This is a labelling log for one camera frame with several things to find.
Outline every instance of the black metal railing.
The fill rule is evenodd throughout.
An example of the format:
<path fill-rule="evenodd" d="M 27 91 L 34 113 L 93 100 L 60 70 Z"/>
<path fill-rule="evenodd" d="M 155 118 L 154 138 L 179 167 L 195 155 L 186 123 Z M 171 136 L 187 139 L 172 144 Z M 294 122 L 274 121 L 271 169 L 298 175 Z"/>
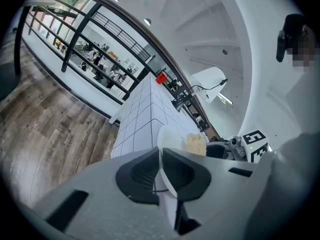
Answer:
<path fill-rule="evenodd" d="M 123 31 L 119 26 L 117 26 L 115 23 L 113 23 L 111 20 L 103 16 L 101 13 L 98 12 L 98 9 L 101 6 L 104 6 L 108 10 L 111 10 L 113 13 L 118 15 L 120 18 L 122 18 L 126 23 L 128 23 L 134 30 L 136 30 L 138 33 L 142 35 L 143 38 L 145 38 L 148 42 L 150 41 L 150 38 L 145 34 L 141 33 L 141 29 L 137 28 L 135 24 L 133 24 L 128 18 L 125 18 L 125 16 L 121 13 L 119 13 L 115 9 L 115 5 L 111 5 L 109 2 L 107 3 L 106 0 L 93 0 L 96 2 L 96 4 L 91 8 L 91 10 L 88 13 L 84 13 L 82 10 L 75 8 L 73 5 L 70 5 L 64 1 L 61 0 L 55 0 L 56 2 L 69 7 L 71 10 L 77 12 L 78 14 L 84 16 L 84 19 L 80 23 L 80 25 L 77 28 L 74 28 L 67 22 L 65 22 L 65 18 L 60 18 L 58 17 L 52 10 L 48 10 L 45 7 L 41 7 L 41 11 L 44 12 L 44 14 L 51 15 L 53 18 L 56 20 L 60 21 L 61 24 L 59 25 L 58 31 L 55 33 L 51 30 L 51 27 L 48 27 L 43 24 L 41 20 L 36 19 L 36 13 L 37 13 L 37 8 L 35 8 L 35 13 L 32 14 L 29 12 L 29 15 L 32 16 L 32 21 L 31 24 L 26 24 L 29 27 L 29 31 L 33 31 L 35 35 L 48 47 L 50 48 L 61 60 L 63 60 L 63 66 L 62 66 L 62 71 L 65 72 L 67 67 L 70 67 L 73 71 L 75 71 L 79 76 L 81 76 L 83 79 L 85 79 L 87 82 L 89 82 L 91 85 L 96 87 L 98 90 L 100 90 L 102 93 L 104 93 L 106 96 L 117 102 L 118 104 L 122 105 L 123 100 L 126 100 L 126 98 L 123 98 L 123 100 L 119 99 L 118 97 L 113 96 L 110 92 L 106 91 L 104 88 L 102 88 L 97 82 L 92 81 L 92 79 L 89 79 L 86 75 L 82 73 L 80 68 L 76 68 L 72 63 L 69 62 L 71 58 L 71 54 L 74 54 L 78 56 L 81 60 L 83 60 L 85 63 L 90 65 L 93 69 L 95 69 L 96 72 L 98 72 L 100 75 L 105 77 L 108 81 L 110 81 L 113 85 L 117 86 L 121 91 L 123 91 L 126 95 L 125 97 L 128 98 L 130 92 L 134 89 L 133 86 L 136 86 L 140 81 L 134 77 L 126 68 L 124 68 L 122 65 L 120 65 L 112 56 L 107 54 L 104 50 L 102 50 L 99 46 L 97 46 L 94 42 L 92 42 L 88 37 L 82 34 L 82 31 L 84 30 L 85 26 L 88 24 L 89 21 L 97 25 L 99 28 L 104 30 L 109 36 L 111 36 L 113 39 L 115 39 L 123 48 L 125 48 L 127 51 L 129 51 L 143 66 L 144 68 L 148 71 L 157 76 L 156 70 L 152 70 L 149 65 L 146 64 L 146 60 L 150 57 L 150 55 L 132 38 L 130 37 L 125 31 Z M 47 33 L 51 34 L 54 36 L 54 42 L 49 43 L 48 41 L 48 34 L 46 37 L 43 37 L 41 33 L 33 28 L 33 23 L 37 22 L 40 26 L 43 26 L 46 30 Z M 59 36 L 59 31 L 62 27 L 62 25 L 68 27 L 71 31 L 74 32 L 73 37 L 70 42 L 67 42 L 64 40 L 61 36 Z M 114 63 L 114 65 L 125 72 L 131 79 L 134 80 L 134 83 L 132 87 L 129 90 L 126 90 L 123 88 L 119 82 L 114 81 L 112 78 L 110 78 L 108 75 L 106 75 L 97 65 L 94 65 L 91 61 L 87 59 L 87 57 L 82 54 L 76 47 L 76 42 L 78 41 L 79 38 L 82 38 L 85 40 L 89 45 L 94 47 L 99 53 L 101 53 L 106 59 L 108 59 L 110 62 Z M 63 56 L 55 47 L 55 42 L 56 40 L 60 40 L 61 43 L 63 43 L 66 46 L 66 54 Z M 153 43 L 153 41 L 150 41 L 151 46 L 159 53 L 159 48 Z M 172 64 L 164 56 L 164 54 L 159 53 L 160 57 L 164 59 L 166 64 L 170 67 L 170 69 L 173 71 L 173 73 L 177 76 L 177 80 L 182 83 L 183 86 L 188 87 L 188 84 L 183 80 L 183 78 L 176 72 L 177 70 L 175 68 L 172 68 Z M 166 89 L 171 92 L 169 87 L 164 84 Z M 195 102 L 195 100 L 191 100 L 191 103 L 195 107 L 195 109 L 199 112 L 200 116 L 203 118 L 205 121 L 206 127 L 210 126 L 209 121 L 206 120 L 206 117 L 204 116 L 202 109 L 198 105 L 198 102 Z"/>
<path fill-rule="evenodd" d="M 129 34 L 123 31 L 117 24 L 112 22 L 106 16 L 102 15 L 100 12 L 96 12 L 93 16 L 97 22 L 103 25 L 107 30 L 112 32 L 116 37 L 118 37 L 123 43 L 125 43 L 135 54 L 137 54 L 143 61 L 147 61 L 150 58 L 150 54 L 146 52 L 145 49 L 141 47 Z"/>

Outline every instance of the red cup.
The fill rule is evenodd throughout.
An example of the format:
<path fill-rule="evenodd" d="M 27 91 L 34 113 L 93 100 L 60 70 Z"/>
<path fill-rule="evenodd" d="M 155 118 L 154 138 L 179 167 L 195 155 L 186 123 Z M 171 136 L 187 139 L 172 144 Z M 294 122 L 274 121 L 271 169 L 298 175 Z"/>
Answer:
<path fill-rule="evenodd" d="M 155 79 L 155 81 L 161 85 L 162 83 L 164 83 L 165 81 L 168 81 L 168 78 L 166 77 L 165 73 L 161 72 L 160 75 L 158 75 L 158 77 Z"/>

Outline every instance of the ceiling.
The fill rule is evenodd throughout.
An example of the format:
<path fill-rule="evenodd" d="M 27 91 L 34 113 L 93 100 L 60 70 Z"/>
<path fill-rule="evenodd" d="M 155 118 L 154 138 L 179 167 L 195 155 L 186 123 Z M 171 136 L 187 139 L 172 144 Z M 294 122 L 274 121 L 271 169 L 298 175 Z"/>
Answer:
<path fill-rule="evenodd" d="M 238 134 L 242 107 L 244 71 L 234 26 L 220 0 L 119 0 L 118 5 L 139 21 L 152 21 L 148 28 L 175 59 L 187 77 L 219 67 L 229 79 L 221 93 L 233 102 L 216 98 L 203 107 L 212 125 L 223 136 Z"/>

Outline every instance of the wooden floor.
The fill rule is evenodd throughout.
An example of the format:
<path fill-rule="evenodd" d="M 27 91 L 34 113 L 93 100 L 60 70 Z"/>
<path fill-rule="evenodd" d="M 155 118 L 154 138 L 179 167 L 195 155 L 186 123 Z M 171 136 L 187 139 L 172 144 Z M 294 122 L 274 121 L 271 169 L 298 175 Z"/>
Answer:
<path fill-rule="evenodd" d="M 13 34 L 0 49 L 0 64 L 13 60 Z M 110 159 L 119 126 L 62 88 L 23 45 L 21 71 L 0 101 L 0 169 L 14 198 L 32 207 L 84 167 Z"/>

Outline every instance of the white tiled counter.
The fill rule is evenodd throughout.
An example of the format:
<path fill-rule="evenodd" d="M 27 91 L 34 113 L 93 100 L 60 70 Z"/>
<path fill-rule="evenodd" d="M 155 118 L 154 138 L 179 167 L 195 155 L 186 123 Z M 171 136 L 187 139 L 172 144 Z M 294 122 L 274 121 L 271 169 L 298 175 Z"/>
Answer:
<path fill-rule="evenodd" d="M 173 99 L 149 73 L 122 105 L 122 120 L 111 157 L 156 147 L 158 132 L 163 125 L 173 126 L 184 139 L 189 133 L 199 134 L 197 125 L 184 109 L 179 113 L 172 105 Z"/>

